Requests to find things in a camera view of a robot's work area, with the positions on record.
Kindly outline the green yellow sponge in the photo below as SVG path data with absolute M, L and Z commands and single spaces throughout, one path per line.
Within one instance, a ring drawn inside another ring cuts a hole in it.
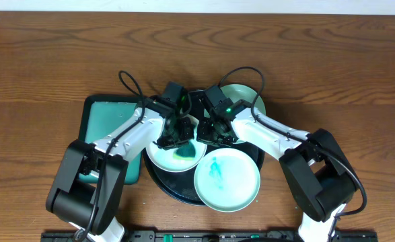
M 173 153 L 173 158 L 181 160 L 193 160 L 196 156 L 196 149 L 192 143 L 177 148 Z

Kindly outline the white plate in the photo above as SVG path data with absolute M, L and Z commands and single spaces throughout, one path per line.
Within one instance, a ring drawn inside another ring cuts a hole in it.
M 194 128 L 194 139 L 189 141 L 196 149 L 195 158 L 193 160 L 175 159 L 173 158 L 173 153 L 177 148 L 163 150 L 159 149 L 154 143 L 151 143 L 146 149 L 146 152 L 149 159 L 156 167 L 173 173 L 184 172 L 197 166 L 199 161 L 205 156 L 207 145 L 196 140 L 196 132 L 199 120 L 191 115 L 188 115 L 188 117 L 190 117 L 193 124 L 196 126 Z

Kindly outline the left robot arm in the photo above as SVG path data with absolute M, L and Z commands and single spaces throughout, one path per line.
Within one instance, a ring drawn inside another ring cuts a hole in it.
M 129 163 L 150 144 L 161 149 L 187 145 L 194 124 L 180 113 L 180 102 L 145 98 L 133 115 L 109 135 L 65 150 L 46 199 L 46 209 L 77 227 L 75 241 L 120 241 L 124 227 L 116 219 Z

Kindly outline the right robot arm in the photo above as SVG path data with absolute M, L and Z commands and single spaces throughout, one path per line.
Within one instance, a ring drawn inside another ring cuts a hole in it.
M 290 128 L 242 99 L 202 99 L 201 103 L 209 117 L 199 123 L 198 141 L 229 147 L 240 139 L 279 162 L 294 200 L 303 210 L 297 232 L 300 241 L 333 240 L 337 220 L 366 207 L 363 201 L 354 211 L 344 210 L 355 192 L 366 193 L 329 131 L 309 133 Z

